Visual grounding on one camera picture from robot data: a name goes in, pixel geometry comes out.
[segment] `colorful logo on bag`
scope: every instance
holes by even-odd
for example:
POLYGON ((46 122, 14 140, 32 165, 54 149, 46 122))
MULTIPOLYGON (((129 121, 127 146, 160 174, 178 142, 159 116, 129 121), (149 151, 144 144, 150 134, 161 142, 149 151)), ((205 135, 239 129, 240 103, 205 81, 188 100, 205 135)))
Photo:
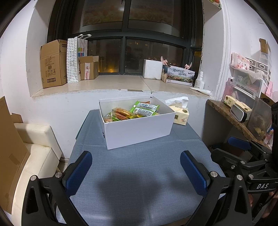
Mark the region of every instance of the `colorful logo on bag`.
POLYGON ((79 47, 78 48, 78 57, 83 57, 84 56, 84 48, 79 47))

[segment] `open box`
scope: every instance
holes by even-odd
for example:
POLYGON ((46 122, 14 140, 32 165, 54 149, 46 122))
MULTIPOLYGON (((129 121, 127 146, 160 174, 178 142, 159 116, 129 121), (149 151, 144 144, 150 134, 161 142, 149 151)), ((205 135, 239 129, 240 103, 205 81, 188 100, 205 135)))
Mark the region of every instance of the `open box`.
POLYGON ((167 136, 171 132, 175 117, 175 112, 171 108, 152 95, 101 99, 99 100, 99 109, 107 149, 124 147, 167 136), (117 122, 104 122, 103 117, 111 112, 113 108, 121 107, 129 110, 137 100, 150 101, 151 104, 160 105, 157 111, 159 115, 117 122))

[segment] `white tube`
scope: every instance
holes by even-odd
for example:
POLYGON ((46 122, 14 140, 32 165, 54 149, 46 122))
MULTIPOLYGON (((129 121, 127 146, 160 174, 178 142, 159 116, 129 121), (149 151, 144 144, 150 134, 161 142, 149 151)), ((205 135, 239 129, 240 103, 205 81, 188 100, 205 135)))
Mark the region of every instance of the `white tube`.
POLYGON ((211 91, 206 90, 206 89, 198 89, 198 88, 194 88, 194 87, 190 87, 190 89, 196 90, 200 93, 203 93, 205 95, 211 96, 211 91))

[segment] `wall outlet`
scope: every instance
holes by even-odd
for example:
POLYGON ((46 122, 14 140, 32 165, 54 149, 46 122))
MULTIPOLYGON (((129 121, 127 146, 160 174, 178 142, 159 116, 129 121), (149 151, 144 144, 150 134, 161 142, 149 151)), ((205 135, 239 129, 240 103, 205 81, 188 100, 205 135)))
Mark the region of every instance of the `wall outlet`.
POLYGON ((259 21, 260 24, 264 24, 264 21, 262 20, 262 18, 259 17, 258 21, 259 21))

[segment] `window sill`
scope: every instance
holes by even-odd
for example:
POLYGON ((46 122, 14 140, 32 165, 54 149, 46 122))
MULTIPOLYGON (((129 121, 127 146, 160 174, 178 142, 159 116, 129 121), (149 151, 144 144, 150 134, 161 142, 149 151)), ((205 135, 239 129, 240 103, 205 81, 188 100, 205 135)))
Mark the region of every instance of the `window sill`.
POLYGON ((80 82, 66 83, 62 86, 56 86, 41 89, 32 97, 51 95, 57 93, 67 93, 75 91, 101 91, 101 90, 123 90, 133 92, 171 92, 194 95, 200 98, 211 99, 202 93, 194 91, 187 85, 174 83, 164 83, 156 79, 144 79, 142 76, 134 75, 100 75, 94 80, 83 80, 80 82))

